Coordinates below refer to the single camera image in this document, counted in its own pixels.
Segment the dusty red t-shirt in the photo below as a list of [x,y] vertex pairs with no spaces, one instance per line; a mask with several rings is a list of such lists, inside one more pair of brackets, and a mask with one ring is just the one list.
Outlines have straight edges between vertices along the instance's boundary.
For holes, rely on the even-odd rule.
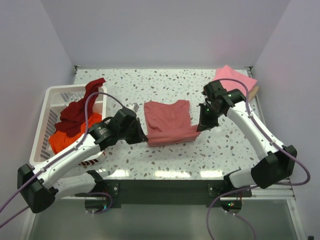
[[172,104],[146,102],[144,117],[149,147],[193,142],[200,135],[198,126],[191,124],[188,100],[178,100]]

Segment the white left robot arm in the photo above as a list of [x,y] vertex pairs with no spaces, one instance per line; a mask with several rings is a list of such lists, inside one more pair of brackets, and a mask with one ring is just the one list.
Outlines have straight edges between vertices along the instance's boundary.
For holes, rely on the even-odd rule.
[[17,187],[33,213],[40,213],[55,200],[73,195],[97,195],[104,189],[105,180],[97,170],[65,178],[73,167],[114,146],[118,141],[127,144],[147,142],[136,113],[123,107],[109,122],[93,124],[72,145],[52,158],[31,167],[27,164],[17,171]]

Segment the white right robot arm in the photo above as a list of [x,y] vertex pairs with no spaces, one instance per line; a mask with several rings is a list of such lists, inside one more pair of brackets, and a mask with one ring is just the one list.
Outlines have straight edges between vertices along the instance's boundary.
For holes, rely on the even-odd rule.
[[222,194],[256,185],[266,189],[293,173],[297,150],[278,140],[257,118],[245,95],[239,89],[227,91],[219,80],[206,84],[202,94],[197,132],[210,130],[219,125],[218,119],[228,117],[247,138],[259,162],[245,169],[228,173],[223,178]]

